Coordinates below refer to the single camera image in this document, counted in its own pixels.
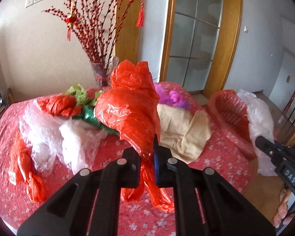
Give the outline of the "person's right hand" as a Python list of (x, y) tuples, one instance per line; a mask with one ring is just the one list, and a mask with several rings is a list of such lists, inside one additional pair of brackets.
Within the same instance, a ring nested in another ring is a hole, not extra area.
[(288, 225), (291, 220), (294, 218), (295, 214), (291, 214), (287, 216), (288, 213), (288, 206), (287, 202), (290, 198), (291, 190), (287, 189), (284, 192), (284, 195), (282, 196), (282, 200), (280, 202), (280, 205), (278, 206), (278, 209), (273, 217), (273, 226), (277, 229), (280, 224)]

